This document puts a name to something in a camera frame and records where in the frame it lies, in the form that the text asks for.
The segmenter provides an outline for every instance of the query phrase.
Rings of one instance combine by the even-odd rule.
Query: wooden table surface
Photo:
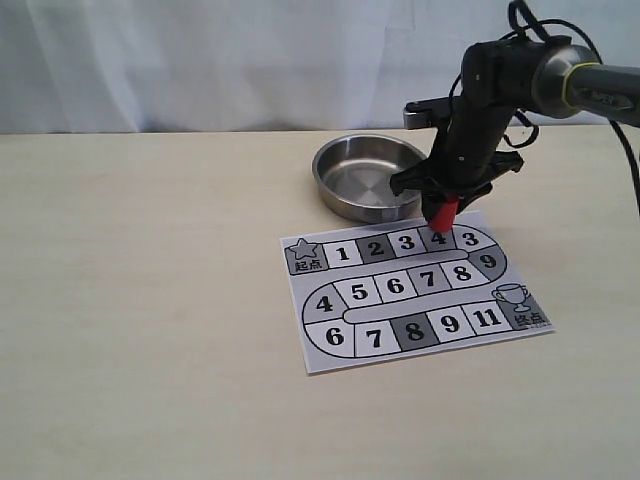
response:
[[[638,478],[611,129],[542,128],[474,205],[556,333],[309,377],[279,239],[352,226],[310,172],[343,133],[0,137],[0,478]]]

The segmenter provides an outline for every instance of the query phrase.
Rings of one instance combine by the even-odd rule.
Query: white curtain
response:
[[[637,0],[528,3],[583,27],[606,63],[640,65]],[[507,0],[0,0],[0,132],[402,127],[404,104],[445,96],[506,13]]]

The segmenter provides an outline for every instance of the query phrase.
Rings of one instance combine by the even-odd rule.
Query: red object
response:
[[[448,195],[447,201],[440,207],[440,211],[429,222],[429,228],[434,232],[446,233],[453,228],[453,221],[458,212],[458,196]]]

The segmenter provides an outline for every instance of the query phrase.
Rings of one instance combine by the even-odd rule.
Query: metal bowl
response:
[[[397,138],[356,134],[323,146],[312,169],[320,197],[332,211],[357,222],[382,223],[408,217],[420,203],[420,192],[405,191],[396,197],[389,179],[425,158]]]

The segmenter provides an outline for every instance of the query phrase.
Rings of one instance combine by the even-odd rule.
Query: yellow stripe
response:
[[[571,75],[573,75],[573,72],[575,72],[577,69],[581,67],[590,67],[593,65],[600,65],[600,64],[598,62],[578,63],[573,67],[571,67],[569,71],[565,74],[564,80],[562,80],[562,101],[567,107],[573,108],[573,105],[571,105],[567,100],[567,84],[569,83],[569,78],[571,77]]]

